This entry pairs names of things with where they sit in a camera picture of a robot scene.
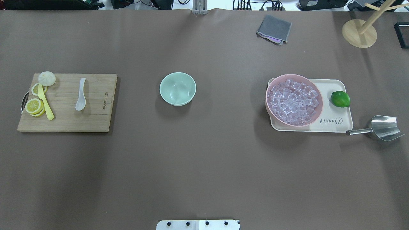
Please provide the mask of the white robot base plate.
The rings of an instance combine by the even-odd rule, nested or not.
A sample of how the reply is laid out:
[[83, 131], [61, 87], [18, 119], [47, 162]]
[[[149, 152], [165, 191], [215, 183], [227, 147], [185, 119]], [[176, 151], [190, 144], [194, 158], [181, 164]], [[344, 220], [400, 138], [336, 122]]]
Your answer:
[[162, 220], [156, 230], [240, 230], [239, 220], [234, 219], [197, 219]]

